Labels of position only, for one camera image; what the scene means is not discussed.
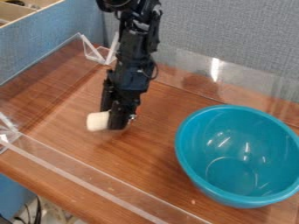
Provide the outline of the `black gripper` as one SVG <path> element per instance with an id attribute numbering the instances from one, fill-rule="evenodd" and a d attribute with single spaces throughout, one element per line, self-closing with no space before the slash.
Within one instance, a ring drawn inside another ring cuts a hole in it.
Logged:
<path id="1" fill-rule="evenodd" d="M 146 92 L 153 70 L 154 62 L 150 59 L 141 65 L 117 62 L 116 68 L 106 70 L 100 110 L 109 110 L 106 127 L 110 130 L 122 130 L 136 115 L 140 95 Z"/>

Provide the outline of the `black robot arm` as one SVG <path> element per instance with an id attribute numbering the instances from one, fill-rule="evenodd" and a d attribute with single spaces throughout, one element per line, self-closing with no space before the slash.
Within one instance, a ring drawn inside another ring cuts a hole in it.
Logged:
<path id="1" fill-rule="evenodd" d="M 136 118 L 140 95 L 158 74 L 152 53 L 157 50 L 162 15 L 158 0 L 96 0 L 97 7 L 118 20 L 116 68 L 106 70 L 100 111 L 86 119 L 89 131 L 122 130 Z"/>

